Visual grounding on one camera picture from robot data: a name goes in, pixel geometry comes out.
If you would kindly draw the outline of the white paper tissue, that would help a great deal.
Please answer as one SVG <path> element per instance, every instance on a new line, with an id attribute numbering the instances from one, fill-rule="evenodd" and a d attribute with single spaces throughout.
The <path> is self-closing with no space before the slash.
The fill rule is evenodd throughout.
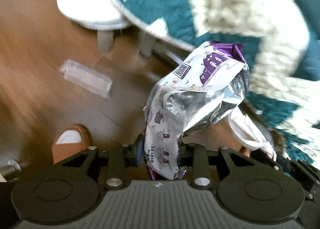
<path id="1" fill-rule="evenodd" d="M 239 107 L 236 107 L 228 115 L 228 123 L 232 130 L 233 136 L 247 149 L 254 151 L 262 150 L 273 161 L 276 161 L 277 154 L 273 147 L 273 139 L 271 133 L 263 128 L 263 133 L 259 128 L 262 125 L 256 126 L 247 114 L 241 112 Z"/>

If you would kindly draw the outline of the silver purple snack wrapper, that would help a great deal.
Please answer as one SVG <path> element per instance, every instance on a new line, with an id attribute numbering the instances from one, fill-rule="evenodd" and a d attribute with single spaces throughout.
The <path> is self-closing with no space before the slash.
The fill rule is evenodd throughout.
<path id="1" fill-rule="evenodd" d="M 245 98 L 245 46 L 206 41 L 158 81 L 145 106 L 144 156 L 152 174 L 174 180 L 182 137 L 216 124 Z"/>

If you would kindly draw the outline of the brown slipper with white sock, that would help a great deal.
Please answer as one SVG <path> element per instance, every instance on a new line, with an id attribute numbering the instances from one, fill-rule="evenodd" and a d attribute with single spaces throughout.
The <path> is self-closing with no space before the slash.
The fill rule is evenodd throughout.
<path id="1" fill-rule="evenodd" d="M 91 146 L 87 128 L 73 124 L 57 135 L 52 145 L 53 164 L 73 156 Z"/>

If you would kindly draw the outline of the clear plastic tray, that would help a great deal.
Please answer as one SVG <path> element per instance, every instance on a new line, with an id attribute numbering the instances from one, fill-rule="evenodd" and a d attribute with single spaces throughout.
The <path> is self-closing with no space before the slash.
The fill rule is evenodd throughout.
<path id="1" fill-rule="evenodd" d="M 63 79 L 81 88 L 108 99 L 112 88 L 112 79 L 72 59 L 67 59 L 59 68 Z"/>

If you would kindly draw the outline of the teal white chevron blanket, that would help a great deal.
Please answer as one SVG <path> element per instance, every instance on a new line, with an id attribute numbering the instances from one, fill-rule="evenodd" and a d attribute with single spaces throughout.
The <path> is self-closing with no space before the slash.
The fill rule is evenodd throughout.
<path id="1" fill-rule="evenodd" d="M 319 166 L 319 0 L 114 0 L 137 27 L 185 50 L 242 43 L 246 99 L 287 154 Z"/>

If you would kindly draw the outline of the white round stool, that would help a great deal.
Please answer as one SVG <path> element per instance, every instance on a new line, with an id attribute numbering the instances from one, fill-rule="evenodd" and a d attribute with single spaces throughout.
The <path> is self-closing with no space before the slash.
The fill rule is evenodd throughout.
<path id="1" fill-rule="evenodd" d="M 130 27 L 130 22 L 111 0 L 56 0 L 62 15 L 80 26 L 97 32 L 98 47 L 112 50 L 115 31 Z"/>

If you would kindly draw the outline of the metal bed frame rail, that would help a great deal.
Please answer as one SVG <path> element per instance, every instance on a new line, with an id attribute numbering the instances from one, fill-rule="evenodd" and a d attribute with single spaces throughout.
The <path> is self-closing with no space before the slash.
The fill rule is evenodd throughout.
<path id="1" fill-rule="evenodd" d="M 142 57 L 145 59 L 150 59 L 153 55 L 155 55 L 171 66 L 177 66 L 181 64 L 189 55 L 188 51 L 156 39 L 144 31 L 139 31 L 138 42 L 140 46 L 139 54 Z"/>

